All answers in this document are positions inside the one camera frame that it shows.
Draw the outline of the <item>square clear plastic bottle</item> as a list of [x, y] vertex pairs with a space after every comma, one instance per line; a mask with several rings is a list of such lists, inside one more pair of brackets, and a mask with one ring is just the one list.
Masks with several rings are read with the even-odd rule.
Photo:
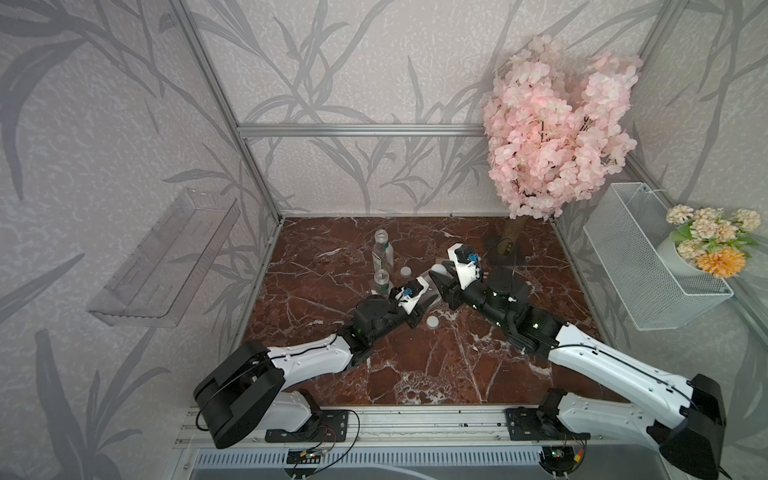
[[424, 290], [423, 290], [423, 292], [422, 292], [422, 294], [421, 294], [420, 298], [421, 298], [422, 296], [424, 296], [424, 295], [429, 295], [429, 294], [432, 294], [432, 293], [436, 293], [436, 294], [439, 294], [439, 293], [437, 292], [437, 290], [435, 289], [434, 283], [433, 283], [433, 282], [432, 282], [432, 280], [430, 279], [429, 275], [430, 275], [430, 269], [429, 269], [429, 270], [427, 270], [427, 271], [425, 271], [425, 272], [423, 272], [423, 273], [422, 273], [422, 274], [421, 274], [421, 275], [418, 277], [418, 282], [419, 282], [419, 283], [420, 283], [420, 284], [421, 284], [421, 285], [424, 287]]

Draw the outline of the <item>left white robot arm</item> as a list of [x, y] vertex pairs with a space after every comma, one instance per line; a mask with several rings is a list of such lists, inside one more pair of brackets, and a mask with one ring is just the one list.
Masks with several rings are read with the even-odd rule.
[[375, 343], [403, 324], [414, 328], [439, 301], [436, 293], [385, 298], [371, 295], [335, 333], [313, 342], [267, 347], [258, 340], [239, 346], [194, 389], [196, 422], [204, 423], [218, 449], [254, 431], [267, 441], [322, 442], [333, 420], [306, 391], [288, 389], [326, 374], [354, 369], [370, 358]]

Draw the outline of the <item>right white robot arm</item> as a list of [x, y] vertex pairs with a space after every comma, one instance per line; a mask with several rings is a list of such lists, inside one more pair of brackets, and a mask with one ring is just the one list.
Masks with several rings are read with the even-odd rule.
[[656, 450], [698, 479], [718, 479], [726, 430], [717, 381], [665, 372], [591, 337], [576, 325], [528, 301], [525, 281], [507, 268], [488, 277], [443, 262], [429, 276], [452, 310], [467, 306], [498, 327], [518, 351], [575, 371], [623, 397], [598, 401], [551, 391], [538, 410], [542, 429], [605, 435]]

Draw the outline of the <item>middle clear plastic bottle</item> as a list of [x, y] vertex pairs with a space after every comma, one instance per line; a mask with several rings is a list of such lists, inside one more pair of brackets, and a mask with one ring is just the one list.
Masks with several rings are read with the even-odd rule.
[[386, 269], [376, 270], [371, 280], [371, 293], [390, 299], [393, 289], [390, 273]]

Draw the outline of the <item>far clear plastic bottle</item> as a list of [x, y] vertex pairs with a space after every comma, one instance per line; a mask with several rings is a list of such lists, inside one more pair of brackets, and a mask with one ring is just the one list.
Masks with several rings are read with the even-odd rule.
[[384, 229], [378, 229], [374, 234], [372, 260], [374, 270], [385, 270], [389, 274], [394, 271], [394, 249], [389, 241], [389, 234]]

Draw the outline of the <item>pink artificial blossom tree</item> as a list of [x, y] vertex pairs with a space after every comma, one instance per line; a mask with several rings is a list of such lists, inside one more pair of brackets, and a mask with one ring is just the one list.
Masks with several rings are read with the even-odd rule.
[[483, 109], [489, 176], [510, 220], [494, 246], [514, 254], [530, 219], [562, 215], [626, 165], [637, 142], [622, 127], [642, 61], [606, 51], [568, 71], [550, 35], [534, 37], [493, 80]]

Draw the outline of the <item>potted pastel flower bouquet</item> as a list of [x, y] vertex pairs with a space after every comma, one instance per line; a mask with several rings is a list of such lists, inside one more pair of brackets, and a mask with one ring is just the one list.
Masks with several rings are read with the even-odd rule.
[[678, 204], [667, 209], [666, 223], [672, 226], [657, 247], [657, 253], [677, 277], [709, 275], [728, 279], [746, 266], [747, 247], [757, 242], [751, 233], [760, 227], [756, 211], [737, 209], [730, 216], [722, 208]]

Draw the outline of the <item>clear acrylic wall shelf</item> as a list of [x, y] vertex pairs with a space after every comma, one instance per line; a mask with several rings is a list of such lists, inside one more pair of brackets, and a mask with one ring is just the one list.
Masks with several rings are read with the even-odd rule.
[[176, 327], [240, 215], [234, 197], [182, 189], [86, 312], [109, 326]]

